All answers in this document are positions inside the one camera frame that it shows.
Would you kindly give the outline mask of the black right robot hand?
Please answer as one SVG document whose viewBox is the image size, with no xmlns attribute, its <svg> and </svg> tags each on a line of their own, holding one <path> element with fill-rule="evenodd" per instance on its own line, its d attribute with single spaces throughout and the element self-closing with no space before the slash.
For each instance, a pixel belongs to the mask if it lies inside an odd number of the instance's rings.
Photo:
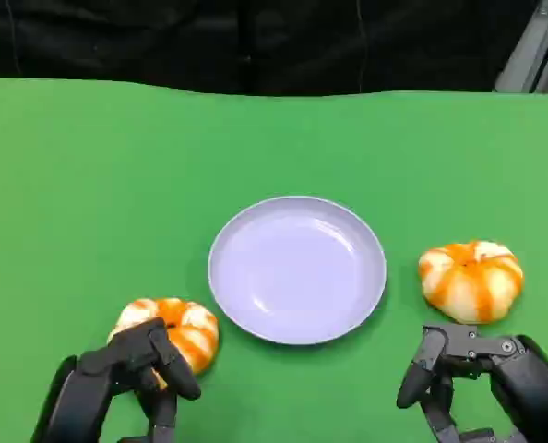
<svg viewBox="0 0 548 443">
<path fill-rule="evenodd" d="M 424 325 L 396 404 L 419 404 L 439 442 L 496 442 L 491 428 L 459 431 L 450 413 L 454 379 L 482 374 L 515 427 L 507 441 L 548 442 L 548 356 L 527 335 L 483 337 L 474 326 Z"/>
</svg>

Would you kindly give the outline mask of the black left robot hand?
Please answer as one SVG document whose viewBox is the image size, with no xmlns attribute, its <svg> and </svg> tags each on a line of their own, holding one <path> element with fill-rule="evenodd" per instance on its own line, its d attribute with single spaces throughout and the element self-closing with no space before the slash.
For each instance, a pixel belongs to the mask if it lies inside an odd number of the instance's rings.
<svg viewBox="0 0 548 443">
<path fill-rule="evenodd" d="M 54 375 L 31 440 L 98 442 L 112 399 L 130 391 L 149 427 L 145 435 L 122 442 L 172 442 L 177 400 L 201 396 L 190 365 L 159 317 L 115 334 L 98 350 L 68 356 Z"/>
</svg>

